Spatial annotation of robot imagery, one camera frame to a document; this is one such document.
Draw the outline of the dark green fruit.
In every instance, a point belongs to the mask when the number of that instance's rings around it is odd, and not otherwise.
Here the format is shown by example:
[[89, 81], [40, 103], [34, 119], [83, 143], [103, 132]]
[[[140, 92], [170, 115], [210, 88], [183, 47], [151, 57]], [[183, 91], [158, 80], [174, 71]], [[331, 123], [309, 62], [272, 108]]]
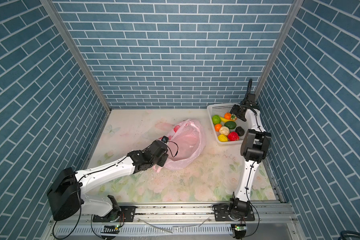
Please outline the dark green fruit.
[[237, 127], [235, 121], [229, 121], [224, 124], [224, 126], [228, 127], [230, 130], [234, 130]]

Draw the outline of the white garlic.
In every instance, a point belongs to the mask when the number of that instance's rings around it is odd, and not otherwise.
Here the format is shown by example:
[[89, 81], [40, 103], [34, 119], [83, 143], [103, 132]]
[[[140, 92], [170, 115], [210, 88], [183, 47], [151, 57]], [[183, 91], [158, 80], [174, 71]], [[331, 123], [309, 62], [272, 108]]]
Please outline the white garlic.
[[219, 129], [219, 133], [221, 135], [225, 135], [225, 136], [228, 136], [230, 134], [230, 129], [226, 126], [222, 126], [220, 129]]

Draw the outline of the light green fruit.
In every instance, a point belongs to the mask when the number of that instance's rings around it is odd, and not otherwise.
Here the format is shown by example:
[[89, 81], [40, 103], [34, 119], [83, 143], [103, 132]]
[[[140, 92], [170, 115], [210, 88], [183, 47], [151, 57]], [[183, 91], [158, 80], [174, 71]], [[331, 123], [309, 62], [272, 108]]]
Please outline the light green fruit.
[[219, 115], [212, 116], [213, 125], [217, 125], [221, 123], [221, 117]]

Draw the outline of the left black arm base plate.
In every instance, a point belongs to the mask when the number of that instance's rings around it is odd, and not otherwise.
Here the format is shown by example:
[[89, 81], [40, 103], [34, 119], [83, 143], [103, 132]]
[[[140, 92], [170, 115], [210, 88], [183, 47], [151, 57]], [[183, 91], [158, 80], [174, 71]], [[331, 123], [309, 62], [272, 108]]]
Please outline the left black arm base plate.
[[120, 206], [118, 210], [113, 209], [104, 217], [94, 215], [94, 223], [126, 223], [133, 222], [136, 213], [136, 206]]

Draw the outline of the orange fruit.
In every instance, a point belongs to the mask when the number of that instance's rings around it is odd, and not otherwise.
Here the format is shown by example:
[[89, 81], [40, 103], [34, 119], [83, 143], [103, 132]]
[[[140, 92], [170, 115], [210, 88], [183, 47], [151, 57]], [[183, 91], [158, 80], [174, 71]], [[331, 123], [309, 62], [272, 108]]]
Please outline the orange fruit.
[[216, 125], [215, 125], [215, 131], [216, 131], [216, 132], [219, 132], [220, 129], [221, 129], [221, 127], [222, 127], [221, 124], [216, 124]]

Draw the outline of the pink plastic bag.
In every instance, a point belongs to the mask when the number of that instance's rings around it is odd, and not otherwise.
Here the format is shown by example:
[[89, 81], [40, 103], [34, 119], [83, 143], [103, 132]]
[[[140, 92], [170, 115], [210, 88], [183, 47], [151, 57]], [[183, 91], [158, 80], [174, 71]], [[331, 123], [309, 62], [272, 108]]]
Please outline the pink plastic bag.
[[179, 171], [189, 166], [204, 150], [207, 136], [201, 122], [188, 119], [175, 125], [168, 133], [171, 150], [164, 168]]

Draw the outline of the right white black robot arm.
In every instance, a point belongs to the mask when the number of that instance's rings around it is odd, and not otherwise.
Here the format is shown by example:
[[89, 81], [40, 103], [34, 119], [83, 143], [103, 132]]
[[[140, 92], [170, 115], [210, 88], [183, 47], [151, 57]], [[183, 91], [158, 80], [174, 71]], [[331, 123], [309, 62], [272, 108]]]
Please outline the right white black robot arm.
[[272, 135], [262, 125], [260, 111], [252, 105], [234, 105], [231, 109], [246, 124], [240, 154], [244, 157], [243, 174], [230, 199], [228, 213], [233, 220], [245, 218], [252, 211], [251, 190], [257, 168], [268, 153]]

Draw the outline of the yellow lemon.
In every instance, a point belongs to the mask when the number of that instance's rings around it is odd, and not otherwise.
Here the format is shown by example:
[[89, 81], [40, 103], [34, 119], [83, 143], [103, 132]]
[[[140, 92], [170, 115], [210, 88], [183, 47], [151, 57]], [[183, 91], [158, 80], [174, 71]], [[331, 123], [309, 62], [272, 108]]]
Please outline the yellow lemon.
[[224, 134], [220, 134], [220, 135], [218, 136], [218, 140], [219, 140], [220, 142], [228, 142], [228, 141], [229, 141], [228, 137], [227, 137], [226, 135], [224, 135]]

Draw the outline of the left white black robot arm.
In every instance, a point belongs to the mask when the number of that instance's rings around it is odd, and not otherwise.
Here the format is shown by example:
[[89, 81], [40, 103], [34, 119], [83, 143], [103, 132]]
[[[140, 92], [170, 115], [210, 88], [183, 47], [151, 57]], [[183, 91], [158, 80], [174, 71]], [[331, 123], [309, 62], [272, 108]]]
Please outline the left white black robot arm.
[[62, 170], [47, 190], [47, 197], [55, 221], [62, 221], [75, 214], [93, 215], [105, 222], [119, 221], [121, 207], [116, 198], [92, 197], [88, 193], [112, 180], [164, 166], [168, 158], [169, 139], [164, 136], [153, 141], [143, 150], [131, 151], [125, 157], [99, 167], [74, 171]]

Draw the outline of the red fruit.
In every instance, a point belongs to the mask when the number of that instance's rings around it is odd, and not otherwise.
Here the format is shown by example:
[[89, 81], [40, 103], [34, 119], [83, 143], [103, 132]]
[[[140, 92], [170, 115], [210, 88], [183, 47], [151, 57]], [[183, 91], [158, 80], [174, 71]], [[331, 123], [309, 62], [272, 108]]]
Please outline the red fruit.
[[238, 141], [240, 139], [239, 135], [236, 132], [231, 132], [228, 134], [227, 138], [229, 139], [229, 141], [233, 142], [233, 141]]

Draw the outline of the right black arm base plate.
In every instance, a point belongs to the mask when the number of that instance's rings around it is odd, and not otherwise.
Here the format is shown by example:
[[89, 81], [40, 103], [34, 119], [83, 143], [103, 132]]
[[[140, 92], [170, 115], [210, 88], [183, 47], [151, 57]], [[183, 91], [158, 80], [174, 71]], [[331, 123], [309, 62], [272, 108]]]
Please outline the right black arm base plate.
[[249, 208], [244, 212], [239, 212], [237, 210], [229, 210], [228, 208], [229, 206], [227, 204], [215, 204], [212, 206], [216, 222], [255, 221], [255, 215], [251, 205], [249, 205]]

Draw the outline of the dark avocado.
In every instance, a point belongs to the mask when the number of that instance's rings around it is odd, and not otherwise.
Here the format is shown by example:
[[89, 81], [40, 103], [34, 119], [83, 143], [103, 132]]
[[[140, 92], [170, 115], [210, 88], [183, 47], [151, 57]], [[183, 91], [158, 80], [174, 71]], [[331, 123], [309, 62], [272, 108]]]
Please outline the dark avocado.
[[242, 127], [236, 127], [235, 132], [238, 134], [239, 137], [242, 137], [245, 134], [245, 130]]

